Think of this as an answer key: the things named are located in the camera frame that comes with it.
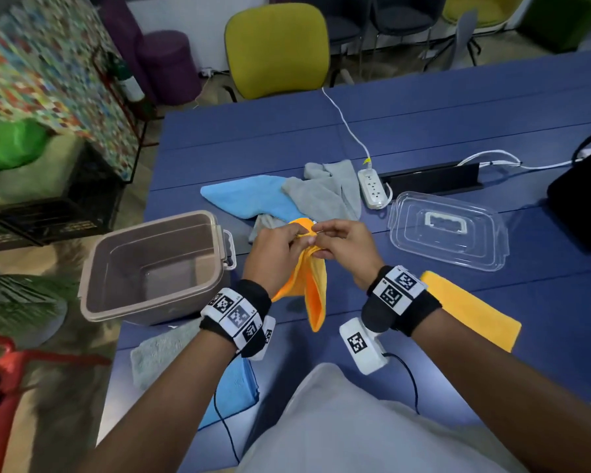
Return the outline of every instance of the folded yellow cloth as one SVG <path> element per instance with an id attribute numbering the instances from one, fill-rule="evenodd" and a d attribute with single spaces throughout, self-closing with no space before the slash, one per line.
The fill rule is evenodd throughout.
<path id="1" fill-rule="evenodd" d="M 427 270 L 420 280 L 427 284 L 427 291 L 440 301 L 444 310 L 485 339 L 507 352 L 512 352 L 521 330 L 520 322 L 492 308 L 438 274 Z"/>
<path id="2" fill-rule="evenodd" d="M 290 223 L 293 222 L 301 224 L 309 231 L 308 234 L 303 234 L 304 236 L 317 235 L 311 230 L 314 222 L 310 219 L 301 217 Z M 326 318 L 326 263 L 324 259 L 311 256 L 318 250 L 320 249 L 317 246 L 304 249 L 294 271 L 291 272 L 291 277 L 272 299 L 272 302 L 276 302 L 283 297 L 303 295 L 313 332 L 319 330 Z"/>

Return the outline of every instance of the folded gray cloth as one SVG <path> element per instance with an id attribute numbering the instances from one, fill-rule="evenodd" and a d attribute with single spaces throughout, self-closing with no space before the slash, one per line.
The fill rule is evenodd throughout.
<path id="1" fill-rule="evenodd" d="M 286 224 L 282 219 L 272 216 L 271 214 L 258 214 L 254 228 L 250 234 L 250 244 L 254 243 L 254 239 L 258 236 L 260 229 L 274 229 L 276 227 L 282 227 Z"/>
<path id="2" fill-rule="evenodd" d="M 201 318 L 145 340 L 131 351 L 134 387 L 148 389 L 175 357 L 199 333 Z"/>
<path id="3" fill-rule="evenodd" d="M 282 184 L 282 191 L 293 200 L 300 212 L 315 222 L 359 220 L 359 181 L 349 160 L 323 165 L 307 163 L 304 177 L 307 180 L 288 178 Z"/>

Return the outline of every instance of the mosaic wall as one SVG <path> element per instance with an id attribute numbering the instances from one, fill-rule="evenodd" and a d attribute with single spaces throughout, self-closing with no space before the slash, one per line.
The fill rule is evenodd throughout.
<path id="1" fill-rule="evenodd" d="M 106 51 L 115 48 L 89 0 L 12 7 L 0 18 L 0 119 L 34 117 L 83 135 L 129 179 L 137 139 L 95 69 Z"/>

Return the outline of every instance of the floor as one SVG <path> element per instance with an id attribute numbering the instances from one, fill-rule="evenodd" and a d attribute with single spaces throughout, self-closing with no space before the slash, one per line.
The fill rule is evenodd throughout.
<path id="1" fill-rule="evenodd" d="M 498 33 L 478 39 L 483 51 L 479 64 L 533 58 L 548 53 L 515 32 Z M 355 56 L 341 61 L 355 82 L 364 78 L 391 78 L 422 70 L 421 47 L 400 46 L 364 55 L 362 75 Z M 339 59 L 333 59 L 339 65 Z M 203 109 L 229 102 L 221 86 L 232 80 L 216 74 L 204 84 L 197 102 L 185 106 L 164 107 L 162 113 L 178 109 Z M 159 139 L 162 121 L 152 122 L 148 142 Z M 142 222 L 149 184 L 158 148 L 142 150 L 133 184 L 123 194 L 115 228 Z M 0 252 L 0 272 L 17 274 L 61 274 L 79 279 L 82 263 L 96 237 Z M 56 352 L 100 353 L 113 357 L 120 331 L 119 322 L 92 324 L 81 317 L 79 305 L 71 305 L 61 329 L 41 348 Z M 105 367 L 71 368 L 32 365 L 27 372 L 28 390 L 16 413 L 4 472 L 53 473 L 73 470 L 85 451 L 94 446 L 102 414 L 110 369 Z"/>

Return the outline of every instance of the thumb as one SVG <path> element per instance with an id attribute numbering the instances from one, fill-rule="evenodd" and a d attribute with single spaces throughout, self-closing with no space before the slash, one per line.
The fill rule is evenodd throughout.
<path id="1" fill-rule="evenodd" d="M 310 247 L 315 242 L 315 238 L 313 236 L 302 236 L 295 239 L 291 244 L 291 249 L 289 252 L 291 253 L 291 257 L 295 262 L 300 258 L 300 254 L 306 249 Z"/>
<path id="2" fill-rule="evenodd" d="M 339 237 L 329 237 L 324 233 L 319 233 L 315 238 L 315 245 L 321 249 L 327 249 L 334 254 L 335 250 L 338 248 L 338 243 L 341 243 L 342 241 L 343 239 L 340 239 Z"/>

